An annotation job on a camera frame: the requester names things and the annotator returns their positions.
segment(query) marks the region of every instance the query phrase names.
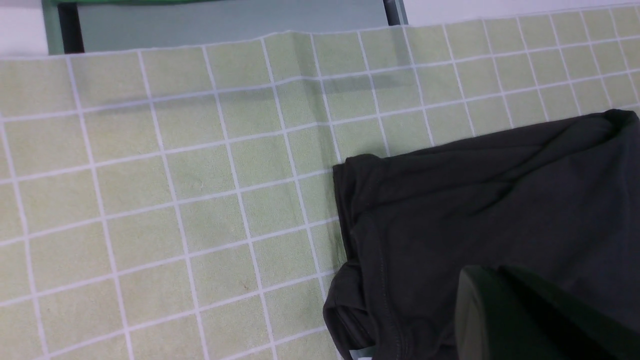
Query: fabric fold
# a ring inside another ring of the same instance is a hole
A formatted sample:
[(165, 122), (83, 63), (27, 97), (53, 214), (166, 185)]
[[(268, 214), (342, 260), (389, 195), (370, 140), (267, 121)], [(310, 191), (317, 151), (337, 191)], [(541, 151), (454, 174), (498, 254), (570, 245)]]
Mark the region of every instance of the fabric fold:
[(639, 126), (610, 110), (334, 167), (348, 263), (324, 318), (342, 356), (455, 359), (466, 265), (528, 268), (640, 332)]

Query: white surface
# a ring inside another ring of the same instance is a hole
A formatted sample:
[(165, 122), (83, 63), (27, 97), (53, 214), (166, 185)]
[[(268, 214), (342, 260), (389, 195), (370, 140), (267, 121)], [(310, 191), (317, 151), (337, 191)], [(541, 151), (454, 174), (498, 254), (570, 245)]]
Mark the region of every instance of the white surface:
[(41, 0), (0, 0), (0, 55), (46, 55)]
[(587, 8), (639, 0), (404, 0), (409, 25), (443, 24), (478, 17), (509, 17), (537, 12)]

